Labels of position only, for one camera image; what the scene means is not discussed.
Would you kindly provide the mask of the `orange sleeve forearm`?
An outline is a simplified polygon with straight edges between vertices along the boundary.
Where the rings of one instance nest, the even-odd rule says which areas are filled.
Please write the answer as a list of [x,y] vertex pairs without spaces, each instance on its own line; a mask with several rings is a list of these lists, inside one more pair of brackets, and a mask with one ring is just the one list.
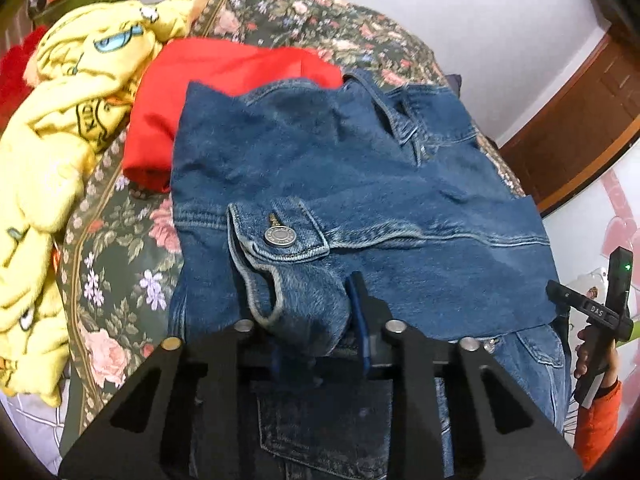
[[622,383],[618,380],[600,389],[590,408],[579,408],[574,451],[585,470],[591,469],[612,443],[621,403]]

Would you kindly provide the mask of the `person's right hand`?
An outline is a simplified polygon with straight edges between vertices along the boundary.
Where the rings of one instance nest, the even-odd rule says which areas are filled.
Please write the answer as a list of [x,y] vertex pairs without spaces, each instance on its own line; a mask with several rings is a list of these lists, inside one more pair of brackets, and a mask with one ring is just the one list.
[[[577,337],[582,343],[576,347],[577,361],[574,369],[574,377],[576,379],[585,376],[589,372],[591,365],[597,363],[597,360],[591,355],[596,351],[599,333],[600,330],[592,325],[587,325],[578,332]],[[611,341],[601,361],[605,362],[606,370],[600,389],[611,389],[618,383],[618,369],[620,368],[620,359],[618,358],[615,340]]]

